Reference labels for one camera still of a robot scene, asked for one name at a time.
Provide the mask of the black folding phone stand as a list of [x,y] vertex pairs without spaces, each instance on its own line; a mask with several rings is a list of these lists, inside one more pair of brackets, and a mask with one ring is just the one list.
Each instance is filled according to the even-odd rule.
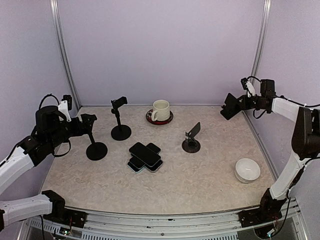
[[242,111],[241,106],[239,105],[238,99],[234,97],[231,93],[228,93],[224,101],[224,105],[221,107],[222,110],[220,114],[226,119],[230,120],[240,111]]

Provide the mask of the tall black clamp phone stand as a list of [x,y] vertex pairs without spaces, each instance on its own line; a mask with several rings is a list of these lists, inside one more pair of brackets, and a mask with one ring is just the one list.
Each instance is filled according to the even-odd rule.
[[121,123],[120,119],[120,112],[119,108],[123,105],[126,105],[128,103],[128,100],[125,96],[120,97],[119,99],[115,99],[111,101],[112,109],[111,113],[115,115],[117,126],[115,126],[111,130],[111,137],[116,141],[124,141],[128,139],[131,134],[132,130],[129,126],[124,125]]

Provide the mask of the black plate phone stand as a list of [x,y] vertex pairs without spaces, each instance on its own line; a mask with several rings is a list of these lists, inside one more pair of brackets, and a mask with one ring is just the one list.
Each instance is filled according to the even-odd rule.
[[189,132],[185,132],[185,140],[182,142],[182,149],[190,154],[197,153],[201,149],[201,144],[195,136],[201,130],[201,123],[198,122]]

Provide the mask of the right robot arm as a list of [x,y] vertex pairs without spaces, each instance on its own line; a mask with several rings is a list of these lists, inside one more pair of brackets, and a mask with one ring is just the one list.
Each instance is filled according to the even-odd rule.
[[261,95],[242,95],[235,98],[229,93],[222,106],[222,116],[230,120],[241,110],[264,110],[277,113],[295,122],[292,135],[292,153],[277,181],[263,194],[258,208],[243,210],[238,216],[242,227],[269,222],[282,217],[281,208],[289,203],[291,188],[300,180],[307,164],[319,159],[320,111],[315,106],[300,105],[284,96],[277,97],[266,90]]

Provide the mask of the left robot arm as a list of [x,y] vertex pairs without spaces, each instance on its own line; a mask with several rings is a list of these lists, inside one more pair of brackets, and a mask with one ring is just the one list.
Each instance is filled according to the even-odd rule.
[[0,162],[0,227],[35,216],[81,227],[86,214],[66,208],[65,199],[53,190],[40,191],[49,163],[58,158],[57,148],[71,138],[89,136],[94,144],[94,114],[70,117],[59,106],[45,106],[35,113],[30,135],[18,142]]

